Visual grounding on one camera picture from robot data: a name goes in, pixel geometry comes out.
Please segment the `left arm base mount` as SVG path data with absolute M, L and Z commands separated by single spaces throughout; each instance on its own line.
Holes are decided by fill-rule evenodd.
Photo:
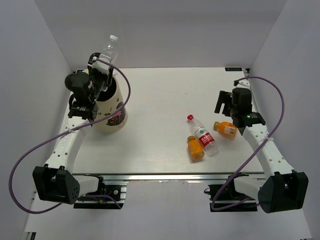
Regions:
M 127 181 L 105 180 L 95 192 L 86 193 L 74 203 L 74 209 L 120 210 L 127 194 Z

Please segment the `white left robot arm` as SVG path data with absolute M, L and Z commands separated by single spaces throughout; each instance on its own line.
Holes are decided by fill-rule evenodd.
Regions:
M 73 176 L 76 156 L 98 113 L 100 93 L 111 86 L 112 57 L 94 53 L 86 71 L 69 74 L 64 84 L 71 91 L 66 134 L 59 138 L 56 147 L 44 166 L 34 168 L 32 177 L 38 196 L 43 201 L 74 204 L 79 197 L 90 194 L 99 200 L 106 187 L 96 176 Z

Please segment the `orange juice bottle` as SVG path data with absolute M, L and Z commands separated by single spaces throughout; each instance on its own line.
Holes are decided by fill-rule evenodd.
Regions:
M 213 124 L 213 129 L 225 136 L 229 136 L 229 137 L 235 137 L 237 134 L 237 128 L 235 125 L 233 125 L 230 122 L 227 121 L 222 121 L 222 122 L 218 122 L 216 121 Z
M 187 147 L 193 162 L 198 162 L 205 156 L 205 152 L 200 142 L 193 135 L 187 138 Z

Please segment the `blue label bottle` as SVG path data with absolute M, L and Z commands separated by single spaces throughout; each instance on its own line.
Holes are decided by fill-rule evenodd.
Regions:
M 103 45 L 102 58 L 110 64 L 113 64 L 118 56 L 118 41 L 119 38 L 115 35 L 110 35 L 107 42 Z

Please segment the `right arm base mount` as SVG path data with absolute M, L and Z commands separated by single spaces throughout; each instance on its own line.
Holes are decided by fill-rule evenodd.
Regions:
M 219 210 L 214 210 L 211 203 L 218 193 L 219 189 L 229 179 L 230 174 L 204 174 L 203 181 L 207 182 L 207 186 L 203 193 L 209 197 L 209 207 L 212 213 L 244 213 L 244 212 L 257 212 L 260 206 L 256 200 L 245 195 L 238 193 L 235 190 L 234 181 L 232 180 L 219 194 L 214 201 L 213 207 Z

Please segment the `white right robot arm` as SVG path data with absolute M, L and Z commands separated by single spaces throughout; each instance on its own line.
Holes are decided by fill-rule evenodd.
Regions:
M 303 207 L 308 177 L 286 161 L 268 133 L 260 113 L 253 111 L 252 93 L 247 88 L 220 91 L 215 113 L 231 117 L 235 127 L 249 143 L 264 172 L 265 181 L 242 174 L 230 176 L 226 195 L 236 200 L 243 194 L 259 203 L 265 213 L 299 210 Z

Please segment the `red label tall bottle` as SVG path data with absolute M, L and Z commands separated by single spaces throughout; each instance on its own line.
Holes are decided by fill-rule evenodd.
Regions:
M 216 156 L 218 154 L 218 147 L 207 128 L 192 114 L 187 116 L 187 122 L 191 133 L 200 142 L 207 155 L 209 157 Z

